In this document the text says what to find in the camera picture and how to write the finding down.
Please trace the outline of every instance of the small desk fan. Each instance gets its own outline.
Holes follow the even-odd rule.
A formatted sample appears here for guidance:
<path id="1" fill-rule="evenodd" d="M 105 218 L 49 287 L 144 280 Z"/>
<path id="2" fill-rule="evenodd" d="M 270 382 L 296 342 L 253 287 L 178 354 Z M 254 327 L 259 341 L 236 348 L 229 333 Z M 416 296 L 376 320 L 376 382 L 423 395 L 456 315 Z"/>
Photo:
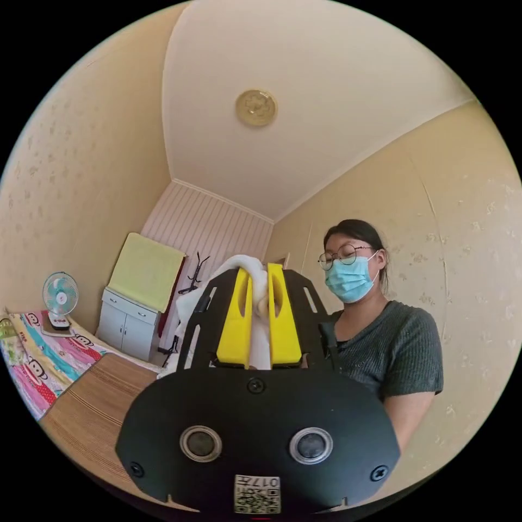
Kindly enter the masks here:
<path id="1" fill-rule="evenodd" d="M 78 285 L 65 272 L 51 274 L 43 285 L 43 302 L 49 310 L 49 321 L 56 330 L 67 330 L 71 325 L 67 320 L 78 304 Z"/>

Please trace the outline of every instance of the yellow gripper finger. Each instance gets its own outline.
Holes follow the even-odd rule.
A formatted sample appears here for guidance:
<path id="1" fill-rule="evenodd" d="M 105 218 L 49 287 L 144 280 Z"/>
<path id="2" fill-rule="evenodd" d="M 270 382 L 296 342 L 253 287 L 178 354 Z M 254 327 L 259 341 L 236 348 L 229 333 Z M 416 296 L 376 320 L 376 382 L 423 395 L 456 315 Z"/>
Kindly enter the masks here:
<path id="1" fill-rule="evenodd" d="M 221 364 L 242 365 L 248 369 L 251 329 L 252 278 L 240 268 L 217 347 L 216 355 Z"/>
<path id="2" fill-rule="evenodd" d="M 301 346 L 284 280 L 283 267 L 279 264 L 268 264 L 268 293 L 272 367 L 299 364 L 302 355 Z"/>

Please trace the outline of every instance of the woman's arm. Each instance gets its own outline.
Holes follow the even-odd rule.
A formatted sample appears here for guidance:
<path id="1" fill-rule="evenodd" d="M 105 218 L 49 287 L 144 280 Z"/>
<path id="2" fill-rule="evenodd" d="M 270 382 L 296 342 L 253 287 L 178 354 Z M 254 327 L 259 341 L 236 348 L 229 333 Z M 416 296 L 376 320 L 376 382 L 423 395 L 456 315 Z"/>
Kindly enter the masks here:
<path id="1" fill-rule="evenodd" d="M 414 309 L 397 337 L 381 388 L 401 453 L 444 385 L 442 347 L 433 317 Z"/>
<path id="2" fill-rule="evenodd" d="M 384 409 L 395 430 L 401 454 L 428 411 L 434 397 L 435 392 L 424 391 L 384 399 Z"/>

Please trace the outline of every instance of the blue face mask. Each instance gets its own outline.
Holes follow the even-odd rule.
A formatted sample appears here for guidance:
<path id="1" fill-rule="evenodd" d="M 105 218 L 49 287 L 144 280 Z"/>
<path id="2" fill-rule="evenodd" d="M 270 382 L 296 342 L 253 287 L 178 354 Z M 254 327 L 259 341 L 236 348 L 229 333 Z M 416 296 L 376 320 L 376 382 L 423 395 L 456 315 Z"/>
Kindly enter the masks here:
<path id="1" fill-rule="evenodd" d="M 325 273 L 326 286 L 343 303 L 360 301 L 371 290 L 379 275 L 377 272 L 373 281 L 370 279 L 368 261 L 372 257 L 357 257 L 351 265 L 344 265 L 335 259 L 332 267 Z"/>

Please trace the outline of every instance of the glasses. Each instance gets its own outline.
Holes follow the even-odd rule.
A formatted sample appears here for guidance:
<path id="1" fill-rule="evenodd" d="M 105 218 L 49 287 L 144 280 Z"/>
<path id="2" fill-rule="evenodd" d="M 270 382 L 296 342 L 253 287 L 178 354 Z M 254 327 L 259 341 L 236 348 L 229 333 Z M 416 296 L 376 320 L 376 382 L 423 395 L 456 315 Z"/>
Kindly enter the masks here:
<path id="1" fill-rule="evenodd" d="M 325 271 L 328 271 L 332 266 L 335 259 L 341 261 L 343 265 L 351 265 L 357 259 L 357 251 L 363 248 L 370 248 L 371 246 L 352 246 L 352 245 L 343 245 L 337 252 L 337 254 L 330 254 L 329 252 L 325 252 L 319 256 L 318 263 L 321 265 L 321 268 Z"/>

